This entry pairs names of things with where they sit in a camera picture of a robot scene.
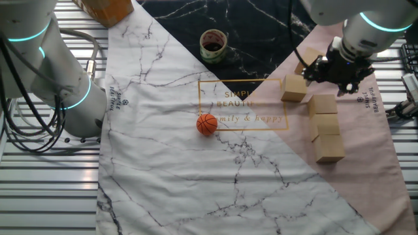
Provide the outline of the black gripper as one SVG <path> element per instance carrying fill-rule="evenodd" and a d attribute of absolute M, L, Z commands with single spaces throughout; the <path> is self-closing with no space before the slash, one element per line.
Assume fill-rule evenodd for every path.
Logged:
<path fill-rule="evenodd" d="M 369 67 L 369 62 L 364 58 L 349 62 L 338 50 L 329 50 L 326 56 L 317 56 L 311 65 L 303 68 L 302 76 L 307 86 L 312 82 L 324 81 L 338 84 L 338 96 L 342 97 L 345 94 L 357 93 L 359 84 L 374 71 L 375 68 Z"/>

